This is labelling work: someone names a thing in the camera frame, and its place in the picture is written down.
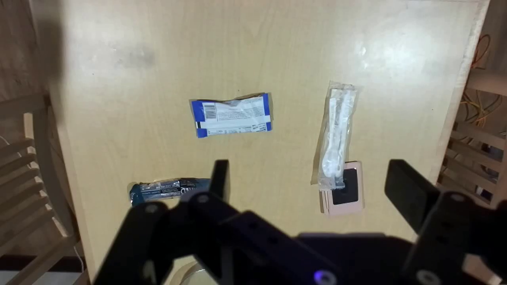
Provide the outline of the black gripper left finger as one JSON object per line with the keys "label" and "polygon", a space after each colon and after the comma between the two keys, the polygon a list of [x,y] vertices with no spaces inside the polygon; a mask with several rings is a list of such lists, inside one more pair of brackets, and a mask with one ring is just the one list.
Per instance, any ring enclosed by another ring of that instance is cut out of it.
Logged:
{"label": "black gripper left finger", "polygon": [[191,256],[218,285],[339,285],[339,269],[222,193],[228,163],[214,165],[211,187],[177,206],[144,203],[125,215],[95,285],[163,285],[174,261]]}

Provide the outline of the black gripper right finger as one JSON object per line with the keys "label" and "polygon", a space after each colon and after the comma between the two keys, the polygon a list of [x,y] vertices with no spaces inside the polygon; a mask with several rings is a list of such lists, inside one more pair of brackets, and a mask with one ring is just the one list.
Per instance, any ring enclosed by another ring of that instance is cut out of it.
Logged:
{"label": "black gripper right finger", "polygon": [[440,192],[405,160],[390,160],[385,195],[416,233],[401,269],[405,285],[480,285],[462,266],[475,255],[507,279],[507,204],[477,204],[459,192]]}

